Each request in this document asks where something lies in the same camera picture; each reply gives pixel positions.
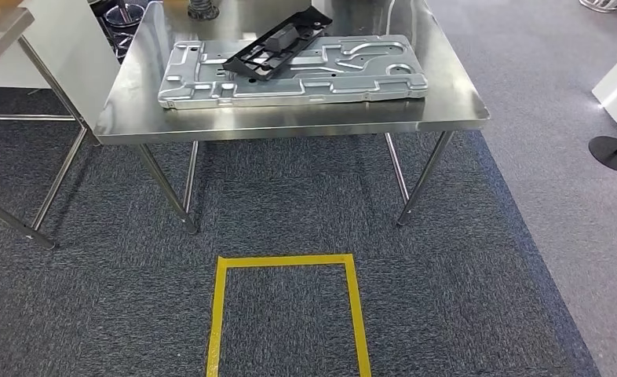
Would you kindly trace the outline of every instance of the yellow rectangle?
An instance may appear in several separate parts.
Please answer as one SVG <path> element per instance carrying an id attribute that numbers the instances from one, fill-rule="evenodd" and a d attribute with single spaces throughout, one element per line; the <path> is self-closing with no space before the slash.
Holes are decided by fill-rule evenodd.
<path id="1" fill-rule="evenodd" d="M 343 264 L 348 285 L 352 328 L 355 334 L 357 364 L 360 376 L 371 377 L 371 363 L 367 349 L 367 336 L 364 331 L 360 289 L 357 286 L 355 260 L 352 254 L 295 255 L 287 257 L 221 258 L 216 267 L 214 285 L 214 306 L 211 314 L 211 335 L 207 351 L 206 375 L 218 377 L 218 361 L 221 355 L 221 329 L 223 326 L 223 305 L 225 302 L 225 277 L 228 268 L 280 267 L 289 265 L 333 265 Z"/>

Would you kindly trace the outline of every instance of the table leg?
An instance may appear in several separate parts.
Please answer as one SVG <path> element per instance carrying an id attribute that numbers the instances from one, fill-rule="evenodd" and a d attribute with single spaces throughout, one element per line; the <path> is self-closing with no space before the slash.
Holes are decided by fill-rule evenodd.
<path id="1" fill-rule="evenodd" d="M 18 220 L 15 216 L 12 216 L 0 207 L 0 220 L 10 225 L 14 229 L 22 232 L 28 239 L 35 240 L 41 246 L 47 249 L 53 249 L 55 246 L 54 241 L 43 236 L 41 233 L 36 232 L 31 227 L 26 226 L 22 221 Z"/>
<path id="2" fill-rule="evenodd" d="M 429 180 L 433 169 L 436 168 L 438 161 L 440 161 L 440 156 L 443 154 L 445 147 L 450 143 L 452 137 L 454 136 L 454 131 L 443 131 L 438 138 L 438 142 L 436 146 L 433 148 L 433 152 L 431 152 L 431 156 L 429 157 L 429 161 L 424 165 L 424 170 L 422 171 L 422 175 L 419 177 L 419 181 L 413 188 L 413 191 L 406 202 L 406 206 L 403 208 L 403 213 L 399 217 L 399 220 L 396 221 L 398 225 L 406 225 L 408 218 L 410 217 L 414 205 L 419 200 L 419 196 L 422 194 L 422 190 L 424 189 L 425 183 Z"/>
<path id="3" fill-rule="evenodd" d="M 184 206 L 177 198 L 177 194 L 174 192 L 174 189 L 167 181 L 165 174 L 163 174 L 161 167 L 158 165 L 154 156 L 152 155 L 152 151 L 149 150 L 149 147 L 144 144 L 140 144 L 137 146 L 137 152 L 140 154 L 142 158 L 142 163 L 149 169 L 149 173 L 156 180 L 156 183 L 159 184 L 163 193 L 167 197 L 168 201 L 170 201 L 170 206 L 177 213 L 181 222 L 184 223 L 186 229 L 190 234 L 196 234 L 198 232 L 198 228 L 193 223 L 193 220 L 188 216 L 186 211 L 184 210 Z"/>

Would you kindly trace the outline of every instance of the floor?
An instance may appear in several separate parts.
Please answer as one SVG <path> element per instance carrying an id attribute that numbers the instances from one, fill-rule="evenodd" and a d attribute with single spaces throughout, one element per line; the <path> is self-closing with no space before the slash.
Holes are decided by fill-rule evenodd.
<path id="1" fill-rule="evenodd" d="M 485 139 L 603 376 L 617 376 L 617 137 L 590 93 L 617 61 L 617 13 L 577 0 L 432 0 L 488 104 Z"/>
<path id="2" fill-rule="evenodd" d="M 0 90 L 6 107 L 60 109 Z M 75 132 L 0 125 L 5 208 L 31 217 Z M 396 135 L 401 163 L 437 136 Z M 152 148 L 175 188 L 189 149 Z M 217 257 L 289 254 L 354 255 L 373 375 L 599 375 L 480 133 L 455 136 L 404 228 L 382 135 L 210 142 L 199 161 L 195 236 L 126 146 L 82 147 L 43 225 L 55 251 L 0 222 L 0 376 L 204 375 Z M 228 272 L 220 375 L 358 375 L 349 300 L 339 265 Z"/>

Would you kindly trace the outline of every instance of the metal plate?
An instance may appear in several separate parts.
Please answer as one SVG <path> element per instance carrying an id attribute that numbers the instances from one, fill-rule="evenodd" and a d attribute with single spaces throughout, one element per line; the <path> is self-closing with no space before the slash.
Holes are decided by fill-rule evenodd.
<path id="1" fill-rule="evenodd" d="M 403 35 L 322 37 L 267 82 L 222 67 L 249 41 L 177 42 L 159 90 L 164 108 L 279 106 L 421 98 L 428 84 Z"/>

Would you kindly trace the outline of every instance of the black plastic part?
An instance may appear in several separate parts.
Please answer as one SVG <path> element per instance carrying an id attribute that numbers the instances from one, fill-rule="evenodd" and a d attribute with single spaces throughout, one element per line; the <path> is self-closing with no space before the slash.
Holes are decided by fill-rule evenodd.
<path id="1" fill-rule="evenodd" d="M 331 23 L 331 18 L 309 6 L 307 10 L 290 16 L 227 59 L 223 69 L 267 81 L 314 39 L 320 37 Z"/>

